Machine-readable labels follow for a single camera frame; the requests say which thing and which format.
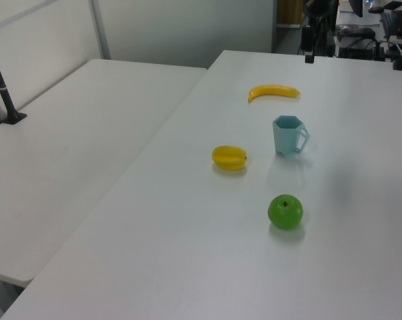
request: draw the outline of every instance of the cup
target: cup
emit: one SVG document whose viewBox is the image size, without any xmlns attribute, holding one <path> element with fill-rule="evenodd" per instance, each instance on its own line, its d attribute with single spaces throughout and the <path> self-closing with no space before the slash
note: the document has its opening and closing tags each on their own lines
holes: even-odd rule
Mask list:
<svg viewBox="0 0 402 320">
<path fill-rule="evenodd" d="M 276 118 L 273 121 L 273 136 L 276 154 L 282 157 L 300 154 L 310 138 L 304 123 L 294 115 L 282 115 Z M 298 148 L 300 136 L 303 136 L 305 140 Z"/>
</svg>

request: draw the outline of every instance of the wall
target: wall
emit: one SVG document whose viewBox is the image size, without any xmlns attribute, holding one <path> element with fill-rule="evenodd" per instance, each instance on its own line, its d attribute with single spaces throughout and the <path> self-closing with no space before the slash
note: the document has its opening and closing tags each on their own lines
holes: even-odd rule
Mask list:
<svg viewBox="0 0 402 320">
<path fill-rule="evenodd" d="M 93 0 L 93 7 L 110 58 L 208 68 L 224 49 L 271 52 L 274 2 Z"/>
<path fill-rule="evenodd" d="M 90 0 L 47 2 L 6 25 L 0 22 L 0 69 L 17 109 L 88 60 L 101 57 Z M 15 12 L 3 16 L 9 20 Z"/>
</svg>

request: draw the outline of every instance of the yellow banana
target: yellow banana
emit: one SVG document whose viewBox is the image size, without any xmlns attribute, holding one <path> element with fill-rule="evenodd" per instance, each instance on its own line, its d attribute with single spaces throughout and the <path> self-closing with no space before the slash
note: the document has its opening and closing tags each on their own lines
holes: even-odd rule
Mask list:
<svg viewBox="0 0 402 320">
<path fill-rule="evenodd" d="M 215 164 L 222 169 L 239 170 L 245 165 L 247 153 L 238 147 L 222 145 L 213 150 L 212 158 Z"/>
<path fill-rule="evenodd" d="M 285 85 L 259 85 L 251 89 L 248 95 L 248 101 L 252 102 L 261 95 L 282 95 L 284 97 L 295 98 L 300 95 L 296 88 L 287 87 Z"/>
</svg>

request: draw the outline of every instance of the green apple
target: green apple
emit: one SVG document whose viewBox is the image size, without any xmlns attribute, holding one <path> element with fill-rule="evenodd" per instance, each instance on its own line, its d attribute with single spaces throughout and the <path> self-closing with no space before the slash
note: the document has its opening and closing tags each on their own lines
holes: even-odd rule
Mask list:
<svg viewBox="0 0 402 320">
<path fill-rule="evenodd" d="M 290 230 L 300 223 L 303 217 L 303 206 L 292 195 L 278 195 L 270 203 L 267 215 L 276 228 Z"/>
</svg>

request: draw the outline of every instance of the table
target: table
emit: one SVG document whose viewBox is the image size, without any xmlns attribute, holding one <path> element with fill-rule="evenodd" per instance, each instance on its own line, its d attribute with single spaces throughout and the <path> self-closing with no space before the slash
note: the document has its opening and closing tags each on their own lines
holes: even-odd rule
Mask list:
<svg viewBox="0 0 402 320">
<path fill-rule="evenodd" d="M 249 104 L 262 83 L 301 98 Z M 311 134 L 299 157 L 274 153 L 279 115 Z M 216 168 L 224 144 L 247 151 L 245 170 Z M 283 193 L 305 209 L 293 231 L 267 217 Z M 224 51 L 14 319 L 402 319 L 402 71 Z"/>
<path fill-rule="evenodd" d="M 93 60 L 0 125 L 0 280 L 40 272 L 205 72 Z"/>
</svg>

